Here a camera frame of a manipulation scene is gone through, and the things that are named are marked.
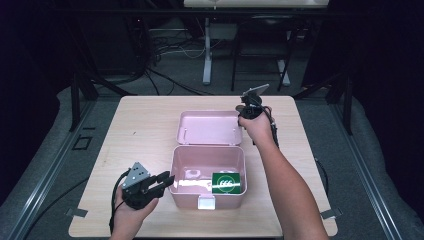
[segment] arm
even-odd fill
[[[116,190],[115,198],[115,208],[117,208],[117,210],[115,212],[114,229],[110,239],[131,240],[135,237],[135,235],[137,235],[137,232],[143,224],[144,219],[155,209],[159,199],[153,199],[143,209],[134,210],[126,203],[122,203],[124,200],[122,199],[121,186],[119,186]]]
[[[272,139],[270,122],[262,113],[239,118],[255,142],[265,169],[269,192],[285,239],[328,239],[318,206],[308,185]]]

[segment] person's right hand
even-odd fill
[[[265,108],[265,111],[270,114],[270,110],[267,108]],[[269,141],[274,142],[271,132],[271,123],[264,112],[252,120],[240,116],[238,121],[239,124],[246,129],[255,144],[261,144],[262,142],[268,143]]]

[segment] person's left hand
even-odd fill
[[[115,209],[124,200],[122,199],[122,186],[116,190]],[[135,210],[129,207],[125,202],[116,209],[114,217],[114,228],[110,239],[133,239],[144,219],[155,209],[159,199],[153,199],[143,209]]]

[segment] hand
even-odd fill
[[[265,108],[265,111],[270,115],[271,108]],[[261,144],[262,142],[268,143],[269,141],[274,142],[272,138],[271,123],[266,113],[262,112],[255,119],[249,120],[243,117],[239,117],[239,124],[247,130],[250,138],[255,144]]]
[[[124,200],[122,199],[122,187],[116,190],[115,208]],[[144,219],[155,209],[159,199],[153,199],[146,207],[135,210],[129,207],[125,202],[122,203],[115,212],[114,229],[110,239],[133,239]]]

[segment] desk leg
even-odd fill
[[[277,64],[278,64],[278,70],[280,72],[284,71],[284,67],[286,66],[286,64],[284,63],[284,60],[278,60]],[[289,79],[289,74],[287,73],[287,71],[286,71],[286,74],[284,75],[284,78],[283,78],[283,86],[284,87],[290,87],[290,79]]]
[[[209,18],[205,20],[205,68],[203,69],[203,85],[211,84],[212,72],[212,53],[211,53],[211,38],[209,32]]]

